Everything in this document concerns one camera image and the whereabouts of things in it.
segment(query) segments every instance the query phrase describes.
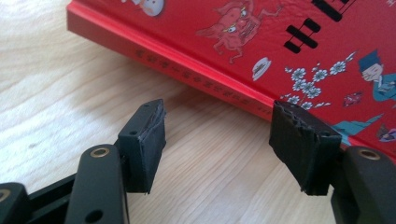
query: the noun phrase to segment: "light wood surface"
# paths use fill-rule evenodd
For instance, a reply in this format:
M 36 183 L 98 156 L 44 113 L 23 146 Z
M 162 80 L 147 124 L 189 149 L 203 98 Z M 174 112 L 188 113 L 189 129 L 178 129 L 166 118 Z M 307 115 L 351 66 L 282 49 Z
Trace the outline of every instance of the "light wood surface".
M 132 223 L 334 223 L 268 145 L 269 123 L 66 31 L 68 1 L 0 2 L 0 183 L 34 192 L 163 98 L 167 145 Z

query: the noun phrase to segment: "demon illustration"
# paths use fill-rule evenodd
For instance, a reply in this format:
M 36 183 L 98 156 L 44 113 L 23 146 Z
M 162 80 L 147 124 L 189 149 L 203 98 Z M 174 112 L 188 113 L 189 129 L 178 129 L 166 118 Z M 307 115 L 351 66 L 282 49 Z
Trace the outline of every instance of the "demon illustration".
M 263 17 L 276 17 L 281 9 L 282 6 L 279 6 L 277 11 L 272 13 L 263 8 L 258 16 L 254 16 L 253 0 L 231 1 L 216 9 L 221 16 L 217 23 L 196 34 L 218 39 L 219 41 L 213 46 L 218 54 L 223 53 L 219 49 L 221 46 L 227 50 L 236 50 L 237 54 L 230 58 L 230 63 L 233 63 L 234 59 L 242 57 L 242 47 L 257 34 Z

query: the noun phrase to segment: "table surface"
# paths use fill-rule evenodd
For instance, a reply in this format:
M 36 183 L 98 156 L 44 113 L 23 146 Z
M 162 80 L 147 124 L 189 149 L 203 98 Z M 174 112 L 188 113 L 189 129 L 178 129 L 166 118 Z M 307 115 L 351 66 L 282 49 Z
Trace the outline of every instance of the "table surface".
M 66 30 L 68 1 L 0 3 L 0 183 L 34 192 L 114 143 L 164 99 L 167 145 L 132 223 L 334 223 L 330 196 L 300 192 L 268 145 L 269 122 Z

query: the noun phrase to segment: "person in blue clothing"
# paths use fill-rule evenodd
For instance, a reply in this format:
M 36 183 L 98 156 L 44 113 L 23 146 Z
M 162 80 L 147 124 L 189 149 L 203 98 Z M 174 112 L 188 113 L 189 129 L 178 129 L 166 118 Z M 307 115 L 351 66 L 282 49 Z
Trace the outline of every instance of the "person in blue clothing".
M 361 75 L 366 81 L 373 81 L 373 96 L 376 101 L 396 101 L 396 73 L 382 75 L 384 64 L 381 63 L 377 50 L 359 60 Z

